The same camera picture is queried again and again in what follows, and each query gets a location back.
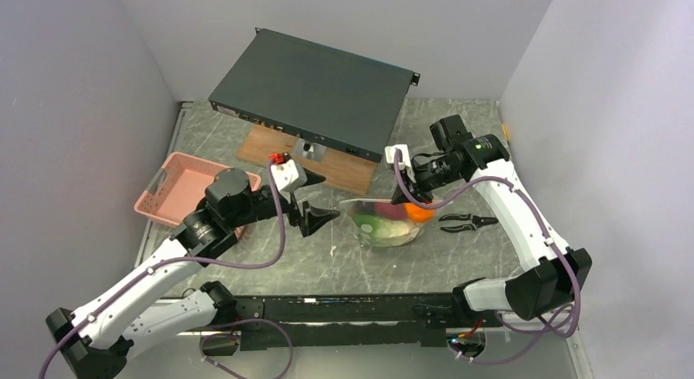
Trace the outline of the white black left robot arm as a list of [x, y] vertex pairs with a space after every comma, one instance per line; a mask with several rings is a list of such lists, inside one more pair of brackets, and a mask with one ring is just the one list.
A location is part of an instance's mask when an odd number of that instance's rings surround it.
[[252, 189], [242, 169], [224, 169], [205, 189], [196, 209], [130, 274], [96, 299], [73, 310], [59, 308], [46, 323], [61, 355], [78, 378], [113, 378], [126, 363], [163, 339], [191, 329], [223, 330], [237, 318], [237, 300], [220, 282], [207, 282], [182, 301], [158, 306], [173, 286], [236, 245], [238, 228], [276, 219], [280, 229], [314, 234], [336, 219], [335, 210], [298, 202], [295, 191], [324, 178], [294, 161], [269, 164], [269, 182]]

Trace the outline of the orange fake fruit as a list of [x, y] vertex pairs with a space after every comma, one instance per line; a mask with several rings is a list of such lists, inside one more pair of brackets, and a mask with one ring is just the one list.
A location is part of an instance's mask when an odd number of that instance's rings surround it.
[[427, 223], [435, 217], [435, 210], [428, 210], [414, 205], [413, 203], [405, 203], [403, 205], [408, 219], [414, 223]]

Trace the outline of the clear zip top bag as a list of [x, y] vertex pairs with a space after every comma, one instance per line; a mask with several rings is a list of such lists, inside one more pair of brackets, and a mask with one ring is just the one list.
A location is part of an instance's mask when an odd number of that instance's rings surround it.
[[[356, 236], [356, 238], [358, 239], [358, 241], [359, 241], [362, 245], [365, 245], [365, 246], [380, 247], [380, 246], [374, 246], [374, 245], [372, 244], [372, 238], [369, 237], [369, 236], [367, 236], [367, 235], [365, 235], [365, 234], [363, 234], [363, 233], [361, 233], [361, 232], [358, 230], [358, 227], [355, 225], [355, 223], [354, 223], [354, 221], [353, 221], [353, 217], [354, 217], [356, 214], [374, 214], [374, 215], [376, 215], [376, 214], [374, 213], [374, 204], [377, 203], [377, 202], [389, 202], [389, 203], [391, 203], [389, 199], [381, 199], [381, 198], [353, 198], [353, 199], [348, 199], [348, 200], [342, 201], [342, 202], [339, 204], [340, 212], [341, 212], [343, 215], [345, 215], [345, 216], [351, 221], [351, 223], [352, 223], [352, 229], [353, 229], [354, 235]], [[403, 221], [393, 221], [393, 220], [384, 219], [384, 224], [386, 224], [386, 223], [388, 223], [388, 222], [409, 222], [409, 223], [414, 223], [414, 222], [410, 221], [409, 219], [406, 219], [406, 220], [403, 220]], [[427, 223], [417, 223], [417, 224], [419, 224], [419, 225], [421, 226], [421, 232], [420, 232], [420, 234], [419, 234], [417, 237], [419, 237], [419, 236], [422, 234], [423, 228], [425, 227], [425, 225], [426, 225]]]

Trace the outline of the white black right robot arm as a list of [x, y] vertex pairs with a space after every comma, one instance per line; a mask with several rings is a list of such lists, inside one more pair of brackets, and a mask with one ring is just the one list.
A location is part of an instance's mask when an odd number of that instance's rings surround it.
[[424, 164], [404, 145], [388, 150], [399, 185], [393, 200], [437, 210], [448, 201], [435, 202], [432, 192], [464, 182], [457, 191], [474, 188], [482, 196], [507, 233], [523, 270], [515, 277], [480, 278], [454, 288], [450, 306], [454, 321], [470, 326], [486, 311], [513, 312], [531, 320], [567, 304], [577, 314], [592, 258], [584, 248], [572, 248], [551, 227], [501, 140], [493, 134], [474, 136], [459, 115], [433, 123], [430, 133], [438, 153]]

